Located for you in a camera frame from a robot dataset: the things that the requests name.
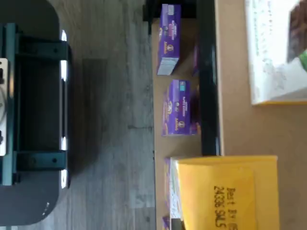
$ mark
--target black shelf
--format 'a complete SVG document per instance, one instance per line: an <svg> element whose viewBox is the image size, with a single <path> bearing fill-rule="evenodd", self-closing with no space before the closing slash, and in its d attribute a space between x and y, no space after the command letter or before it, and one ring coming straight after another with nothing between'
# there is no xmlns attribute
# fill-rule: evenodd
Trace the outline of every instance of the black shelf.
<svg viewBox="0 0 307 230"><path fill-rule="evenodd" d="M149 26L160 17L161 6L181 4L181 18L197 18L199 28L199 83L201 98L201 151L204 156L220 155L218 78L214 0L147 0L143 19Z"/></svg>

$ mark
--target purple box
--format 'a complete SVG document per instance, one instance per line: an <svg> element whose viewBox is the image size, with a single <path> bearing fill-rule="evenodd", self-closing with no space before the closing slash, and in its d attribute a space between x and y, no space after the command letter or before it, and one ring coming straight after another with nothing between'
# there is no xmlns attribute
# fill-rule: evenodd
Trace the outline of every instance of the purple box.
<svg viewBox="0 0 307 230"><path fill-rule="evenodd" d="M178 60L181 6L162 4L157 75L171 75Z"/></svg>
<svg viewBox="0 0 307 230"><path fill-rule="evenodd" d="M164 93L162 136L190 135L190 82L172 80Z"/></svg>
<svg viewBox="0 0 307 230"><path fill-rule="evenodd" d="M162 225L163 225L163 230L169 230L170 226L170 219L169 216L162 217Z"/></svg>

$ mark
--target white label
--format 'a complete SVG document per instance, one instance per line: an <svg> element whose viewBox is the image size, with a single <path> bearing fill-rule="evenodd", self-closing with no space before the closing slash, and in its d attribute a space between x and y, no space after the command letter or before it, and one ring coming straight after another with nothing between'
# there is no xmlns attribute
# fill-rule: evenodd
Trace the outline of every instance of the white label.
<svg viewBox="0 0 307 230"><path fill-rule="evenodd" d="M177 62L178 58L162 58L157 75L171 75Z"/></svg>
<svg viewBox="0 0 307 230"><path fill-rule="evenodd" d="M168 15L174 15L174 5L168 5Z"/></svg>

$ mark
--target tan countertop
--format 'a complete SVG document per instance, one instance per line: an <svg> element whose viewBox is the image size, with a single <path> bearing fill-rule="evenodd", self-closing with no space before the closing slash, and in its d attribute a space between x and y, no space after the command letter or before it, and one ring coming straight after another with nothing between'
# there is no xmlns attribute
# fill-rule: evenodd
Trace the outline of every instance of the tan countertop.
<svg viewBox="0 0 307 230"><path fill-rule="evenodd" d="M277 155L281 229L306 228L307 106L252 106L244 0L216 0L224 155Z"/></svg>

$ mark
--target black trim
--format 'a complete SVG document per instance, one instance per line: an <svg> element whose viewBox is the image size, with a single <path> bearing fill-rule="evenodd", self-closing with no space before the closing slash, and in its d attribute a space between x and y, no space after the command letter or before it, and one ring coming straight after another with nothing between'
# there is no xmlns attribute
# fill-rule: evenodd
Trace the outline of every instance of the black trim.
<svg viewBox="0 0 307 230"><path fill-rule="evenodd" d="M218 78L214 0L198 0L199 78L201 97L201 151L220 155Z"/></svg>

